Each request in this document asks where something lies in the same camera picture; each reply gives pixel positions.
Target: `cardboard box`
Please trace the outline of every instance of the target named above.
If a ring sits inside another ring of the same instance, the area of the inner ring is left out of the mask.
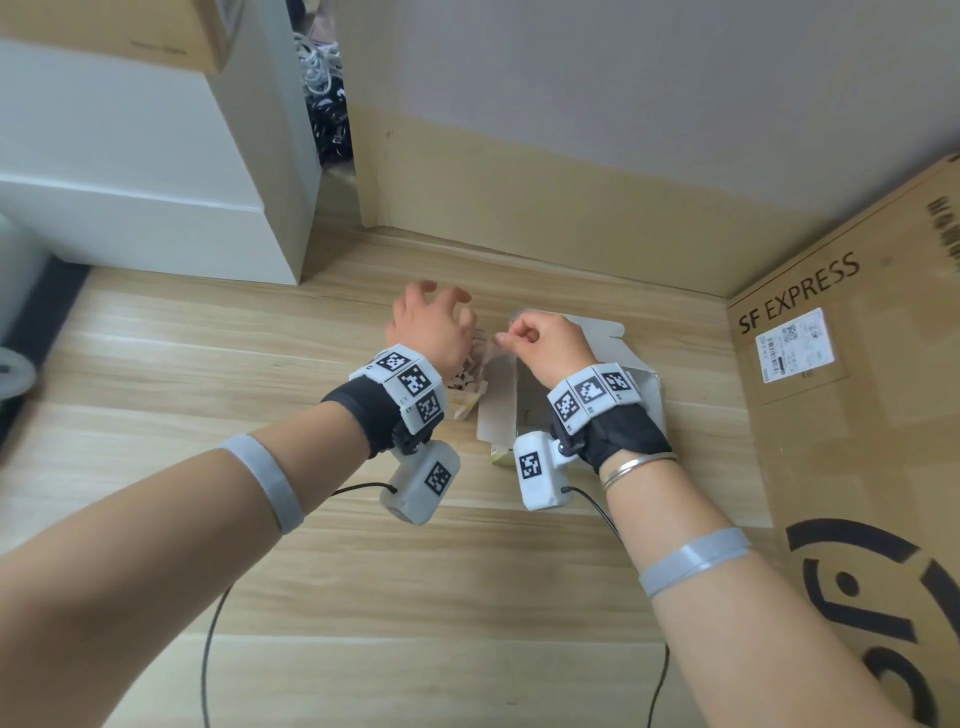
[[[960,725],[960,155],[729,314],[791,578],[907,713]]]
[[[623,343],[623,324],[582,316],[564,316],[583,328],[593,355],[600,362],[619,364],[634,378],[650,417],[661,431],[666,432],[660,378]],[[512,448],[519,435],[534,430],[550,431],[552,419],[546,398],[547,390],[522,362],[510,354],[487,362],[484,376],[487,394],[480,400],[477,439],[491,444],[491,460],[494,463],[512,468]]]
[[[0,36],[215,73],[244,0],[4,0]]]

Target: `black printed logo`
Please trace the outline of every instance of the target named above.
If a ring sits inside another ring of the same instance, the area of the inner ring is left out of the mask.
[[[453,475],[450,474],[450,471],[437,462],[433,464],[433,468],[430,469],[430,474],[423,483],[438,496],[442,496],[444,490],[446,490],[446,486],[450,484],[450,480],[452,479]]]
[[[397,369],[402,369],[409,364],[410,359],[401,353],[390,352],[383,358],[377,359],[374,363],[380,365],[388,372],[395,372]]]
[[[607,382],[607,386],[613,389],[614,392],[627,392],[633,389],[633,387],[630,386],[630,382],[627,381],[626,376],[619,372],[604,372],[603,380]]]
[[[424,424],[427,424],[439,415],[440,401],[437,400],[436,392],[431,392],[422,400],[417,400],[417,411],[420,412],[420,418]]]
[[[919,546],[874,525],[845,519],[811,519],[794,523],[787,527],[786,538],[791,551],[811,544],[846,544],[866,549],[896,564],[904,564],[907,560],[916,563],[917,558],[926,559],[920,585],[940,608],[953,634],[960,640],[960,586],[936,559],[922,554],[918,557],[921,551]],[[830,621],[887,639],[919,643],[912,619],[827,599],[821,585],[819,559],[804,558],[803,577],[810,602]],[[859,596],[860,583],[853,574],[838,571],[834,580],[844,596],[850,599]],[[875,678],[891,672],[904,682],[913,699],[915,721],[931,728],[940,724],[933,690],[924,675],[907,658],[890,647],[876,646],[864,652],[862,660]]]
[[[528,477],[537,477],[542,474],[540,468],[540,456],[535,452],[520,457],[520,477],[526,480]]]
[[[553,408],[557,410],[557,414],[560,415],[560,419],[564,422],[567,422],[580,411],[580,405],[577,404],[570,390],[566,390],[564,395],[553,403]]]
[[[603,388],[603,384],[596,376],[584,379],[577,385],[577,395],[583,404],[589,404],[605,394],[607,394],[607,390]]]
[[[407,392],[414,397],[430,386],[430,380],[416,364],[397,375],[396,378],[400,380]]]

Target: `gray silicone band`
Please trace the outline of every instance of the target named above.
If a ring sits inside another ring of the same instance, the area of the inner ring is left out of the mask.
[[[282,535],[286,536],[303,523],[303,509],[297,494],[266,448],[250,435],[234,435],[219,448],[231,453],[253,473],[274,509]]]
[[[750,542],[739,528],[714,531],[664,556],[640,575],[640,584],[652,599],[691,576],[746,556],[749,547]]]

